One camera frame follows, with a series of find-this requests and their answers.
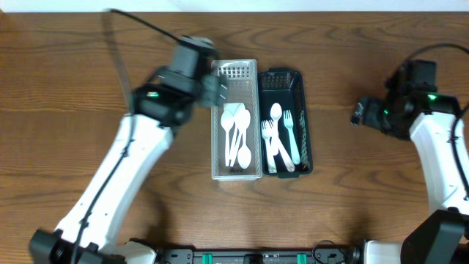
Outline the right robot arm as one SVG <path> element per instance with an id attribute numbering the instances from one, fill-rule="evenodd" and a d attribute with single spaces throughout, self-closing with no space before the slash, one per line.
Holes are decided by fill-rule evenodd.
<path id="1" fill-rule="evenodd" d="M 411 141 L 418 152 L 429 217 L 400 243 L 367 241 L 364 263 L 467 263 L 468 152 L 455 97 L 434 92 L 359 99 L 350 122 Z"/>

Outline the white plastic fork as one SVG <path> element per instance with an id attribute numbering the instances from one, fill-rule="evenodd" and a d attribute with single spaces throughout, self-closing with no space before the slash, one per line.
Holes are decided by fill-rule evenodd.
<path id="1" fill-rule="evenodd" d="M 271 131 L 270 123 L 267 120 L 262 121 L 261 129 L 262 129 L 262 138 L 265 141 L 268 172 L 269 173 L 277 173 L 276 163 L 274 161 L 274 156 L 271 153 L 270 140 L 271 140 L 271 137 L 272 137 L 272 131 Z"/>
<path id="2" fill-rule="evenodd" d="M 271 131 L 272 130 L 272 120 L 268 120 L 271 126 Z M 292 159 L 289 157 L 288 152 L 285 150 L 283 144 L 281 143 L 281 140 L 278 141 L 278 151 L 281 154 L 281 158 L 284 162 L 285 167 L 287 168 L 288 172 L 294 172 L 295 171 L 295 165 L 292 162 Z"/>

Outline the mint green plastic fork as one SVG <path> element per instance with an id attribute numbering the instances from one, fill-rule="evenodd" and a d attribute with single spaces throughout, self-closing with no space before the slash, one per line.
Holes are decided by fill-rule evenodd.
<path id="1" fill-rule="evenodd" d="M 298 145 L 295 139 L 293 127 L 294 127 L 294 122 L 292 118 L 292 114 L 290 110 L 284 110 L 283 112 L 283 118 L 284 118 L 284 127 L 287 129 L 288 134 L 289 134 L 289 146 L 290 146 L 290 151 L 291 151 L 291 159 L 294 165 L 299 165 L 300 164 L 300 153 L 298 150 Z"/>

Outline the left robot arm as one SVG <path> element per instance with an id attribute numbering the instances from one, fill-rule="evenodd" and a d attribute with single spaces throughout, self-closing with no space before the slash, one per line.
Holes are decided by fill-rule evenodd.
<path id="1" fill-rule="evenodd" d="M 129 94 L 130 111 L 85 192 L 53 232 L 37 230 L 29 242 L 34 263 L 158 263 L 145 242 L 117 245 L 117 235 L 142 183 L 170 148 L 193 106 L 220 106 L 226 76 L 197 76 L 162 67 Z"/>

